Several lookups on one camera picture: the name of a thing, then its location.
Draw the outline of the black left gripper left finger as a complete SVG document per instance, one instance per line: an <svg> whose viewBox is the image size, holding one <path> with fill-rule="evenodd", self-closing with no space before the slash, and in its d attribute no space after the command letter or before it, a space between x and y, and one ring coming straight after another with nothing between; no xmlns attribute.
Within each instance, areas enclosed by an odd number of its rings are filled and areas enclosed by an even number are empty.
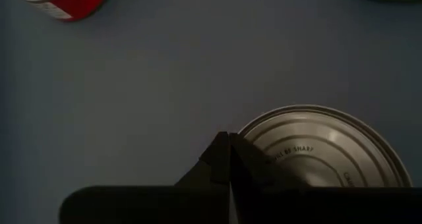
<svg viewBox="0 0 422 224"><path fill-rule="evenodd" d="M88 186L67 196L59 224L228 224L230 135L219 132L169 186Z"/></svg>

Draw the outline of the blue table mat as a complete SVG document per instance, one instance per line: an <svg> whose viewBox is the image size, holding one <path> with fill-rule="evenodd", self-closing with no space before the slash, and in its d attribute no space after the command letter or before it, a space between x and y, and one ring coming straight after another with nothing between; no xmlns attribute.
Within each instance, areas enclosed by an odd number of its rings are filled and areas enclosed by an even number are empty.
<svg viewBox="0 0 422 224"><path fill-rule="evenodd" d="M422 3L107 0L61 22L0 0L0 224L173 184L217 132L292 104L367 123L422 186Z"/></svg>

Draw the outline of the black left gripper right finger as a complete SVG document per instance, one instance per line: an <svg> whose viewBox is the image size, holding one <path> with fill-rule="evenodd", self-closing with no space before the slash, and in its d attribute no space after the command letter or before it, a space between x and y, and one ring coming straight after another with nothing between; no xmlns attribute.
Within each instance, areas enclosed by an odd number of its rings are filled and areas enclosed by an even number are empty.
<svg viewBox="0 0 422 224"><path fill-rule="evenodd" d="M231 133L230 179L240 224L422 224L422 188L319 188L272 168Z"/></svg>

